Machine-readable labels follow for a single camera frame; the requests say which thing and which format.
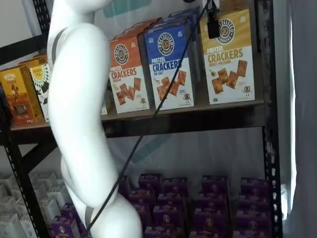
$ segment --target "blue cracker box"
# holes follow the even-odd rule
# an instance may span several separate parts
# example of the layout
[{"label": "blue cracker box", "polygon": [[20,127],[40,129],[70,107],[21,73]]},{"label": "blue cracker box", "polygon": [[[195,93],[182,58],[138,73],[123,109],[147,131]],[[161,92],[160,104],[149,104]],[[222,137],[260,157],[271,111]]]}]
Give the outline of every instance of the blue cracker box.
[{"label": "blue cracker box", "polygon": [[[179,21],[150,29],[145,34],[156,108],[179,66],[189,31],[189,21]],[[161,110],[194,106],[194,59],[192,47],[189,46]]]}]

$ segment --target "cracker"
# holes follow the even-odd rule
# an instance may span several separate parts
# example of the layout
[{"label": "cracker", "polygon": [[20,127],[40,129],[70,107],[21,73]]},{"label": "cracker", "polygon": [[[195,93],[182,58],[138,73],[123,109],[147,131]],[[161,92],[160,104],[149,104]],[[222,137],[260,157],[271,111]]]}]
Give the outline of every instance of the cracker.
[{"label": "cracker", "polygon": [[120,105],[125,104],[125,99],[124,99],[124,93],[123,92],[118,92],[117,93],[117,98],[118,98],[118,101],[119,101]]},{"label": "cracker", "polygon": [[215,78],[211,82],[213,85],[214,93],[218,94],[218,93],[223,92],[223,87],[222,87],[222,83],[221,83],[220,78]]},{"label": "cracker", "polygon": [[159,96],[159,99],[162,101],[163,98],[164,98],[164,95],[167,91],[167,87],[165,87],[164,85],[160,86],[160,87],[157,87],[157,90],[158,90],[158,96]]},{"label": "cracker", "polygon": [[248,67],[247,61],[239,60],[237,74],[241,77],[245,77],[247,72],[247,67]]},{"label": "cracker", "polygon": [[185,81],[186,81],[186,72],[185,71],[179,71],[178,72],[178,79],[177,81],[179,82],[180,85],[185,86]]},{"label": "cracker", "polygon": [[135,90],[138,90],[138,91],[141,90],[141,79],[140,78],[134,78],[133,87],[135,88]]},{"label": "cracker", "polygon": [[226,68],[223,68],[222,70],[218,71],[219,79],[221,80],[222,84],[227,83],[228,81],[228,73]]},{"label": "cracker", "polygon": [[177,96],[178,87],[179,87],[179,82],[174,82],[173,86],[171,87],[171,89],[169,91],[169,93],[173,94],[174,96]]},{"label": "cracker", "polygon": [[236,72],[230,71],[228,81],[227,81],[227,86],[234,89],[236,87],[238,78],[239,78],[239,75]]},{"label": "cracker", "polygon": [[163,78],[162,84],[163,84],[163,86],[168,87],[170,84],[169,78],[168,77]]}]

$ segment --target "snack box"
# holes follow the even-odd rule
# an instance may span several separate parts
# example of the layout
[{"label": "snack box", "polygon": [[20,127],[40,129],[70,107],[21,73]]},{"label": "snack box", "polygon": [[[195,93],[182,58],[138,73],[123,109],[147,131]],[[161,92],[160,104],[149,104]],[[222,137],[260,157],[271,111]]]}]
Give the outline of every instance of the snack box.
[{"label": "snack box", "polygon": [[[146,46],[156,108],[173,79],[189,37],[190,21],[179,21],[146,32]],[[194,106],[195,57],[192,42],[161,110]]]},{"label": "snack box", "polygon": [[254,100],[249,10],[221,13],[218,38],[209,39],[207,15],[200,27],[210,104]]},{"label": "snack box", "polygon": [[241,178],[241,194],[268,197],[268,181],[257,178]]},{"label": "snack box", "polygon": [[13,123],[24,125],[43,120],[29,68],[25,65],[0,71],[2,84],[9,104]]},{"label": "snack box", "polygon": [[110,49],[109,77],[117,113],[149,109],[151,82],[143,28],[115,37]]},{"label": "snack box", "polygon": [[162,192],[162,176],[160,174],[141,174],[138,182],[142,189],[153,188],[156,194]]}]

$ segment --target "circular logo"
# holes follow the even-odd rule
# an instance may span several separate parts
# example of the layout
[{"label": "circular logo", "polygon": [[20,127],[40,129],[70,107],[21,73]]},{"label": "circular logo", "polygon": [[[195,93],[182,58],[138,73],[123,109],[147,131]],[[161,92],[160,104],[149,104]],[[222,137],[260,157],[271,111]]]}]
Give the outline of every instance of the circular logo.
[{"label": "circular logo", "polygon": [[127,63],[129,52],[125,45],[119,44],[114,48],[114,58],[119,64]]},{"label": "circular logo", "polygon": [[173,37],[168,33],[162,33],[158,38],[158,49],[162,55],[170,55],[174,50]]},{"label": "circular logo", "polygon": [[228,44],[230,41],[232,41],[235,34],[235,28],[232,21],[229,19],[222,19],[219,22],[219,29],[220,36],[217,39],[220,43]]}]

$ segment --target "honey mustard pretzel crackers box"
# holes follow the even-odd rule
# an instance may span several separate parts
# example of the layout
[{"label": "honey mustard pretzel crackers box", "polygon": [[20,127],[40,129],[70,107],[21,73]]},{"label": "honey mustard pretzel crackers box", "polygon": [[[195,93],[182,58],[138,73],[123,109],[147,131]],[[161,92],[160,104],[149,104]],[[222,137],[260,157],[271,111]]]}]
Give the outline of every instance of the honey mustard pretzel crackers box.
[{"label": "honey mustard pretzel crackers box", "polygon": [[209,39],[207,16],[200,27],[210,104],[254,100],[249,10],[221,14],[218,38]]},{"label": "honey mustard pretzel crackers box", "polygon": [[110,42],[110,81],[117,113],[147,110],[152,88],[143,28],[121,34]]}]

